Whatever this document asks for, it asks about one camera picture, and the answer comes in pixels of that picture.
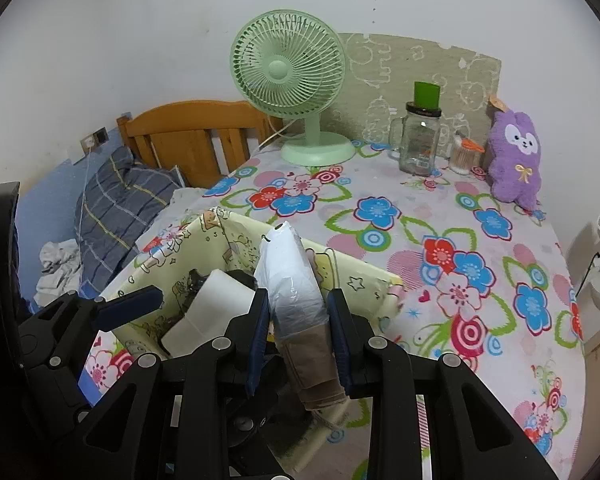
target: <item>jar handle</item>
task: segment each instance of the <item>jar handle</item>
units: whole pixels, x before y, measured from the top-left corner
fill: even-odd
[[[389,144],[391,149],[395,151],[400,150],[400,144],[402,143],[402,129],[404,126],[404,117],[398,117],[391,121],[389,124]]]

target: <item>fan center cap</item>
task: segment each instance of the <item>fan center cap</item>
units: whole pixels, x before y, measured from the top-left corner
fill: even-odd
[[[269,63],[269,75],[272,79],[281,80],[289,73],[289,68],[284,61],[275,59]]]

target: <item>dark blue plaid fabric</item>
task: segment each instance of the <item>dark blue plaid fabric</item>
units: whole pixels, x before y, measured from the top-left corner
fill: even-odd
[[[88,182],[75,206],[75,233],[82,257],[81,295],[92,298],[134,259],[136,239],[180,186],[175,170],[154,170],[134,161],[123,146]]]

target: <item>fan base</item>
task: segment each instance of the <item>fan base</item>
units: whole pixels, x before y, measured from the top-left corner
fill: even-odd
[[[330,166],[349,160],[355,153],[347,137],[333,132],[320,132],[320,144],[315,146],[304,139],[287,140],[282,145],[282,158],[298,166]]]

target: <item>yellow bow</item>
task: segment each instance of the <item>yellow bow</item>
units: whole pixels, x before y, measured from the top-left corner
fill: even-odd
[[[516,164],[516,171],[520,172],[520,178],[518,180],[524,180],[525,184],[529,183],[529,177],[534,174],[534,170],[525,168],[522,164]]]

